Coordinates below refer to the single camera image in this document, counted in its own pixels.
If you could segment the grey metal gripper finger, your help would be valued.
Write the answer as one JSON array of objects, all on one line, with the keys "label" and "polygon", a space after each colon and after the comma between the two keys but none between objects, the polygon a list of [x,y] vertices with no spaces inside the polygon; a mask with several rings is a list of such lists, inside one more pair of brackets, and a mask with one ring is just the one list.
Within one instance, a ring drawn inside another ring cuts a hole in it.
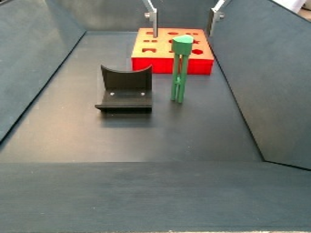
[{"label": "grey metal gripper finger", "polygon": [[152,28],[153,28],[153,38],[157,38],[157,10],[153,7],[151,0],[141,0],[142,4],[147,8],[147,12],[144,13],[144,17],[149,19],[152,22]]},{"label": "grey metal gripper finger", "polygon": [[212,36],[215,23],[221,18],[223,13],[220,12],[220,9],[223,7],[224,2],[225,0],[219,0],[216,5],[209,9],[209,19],[208,19],[208,26],[207,26],[208,36]]}]

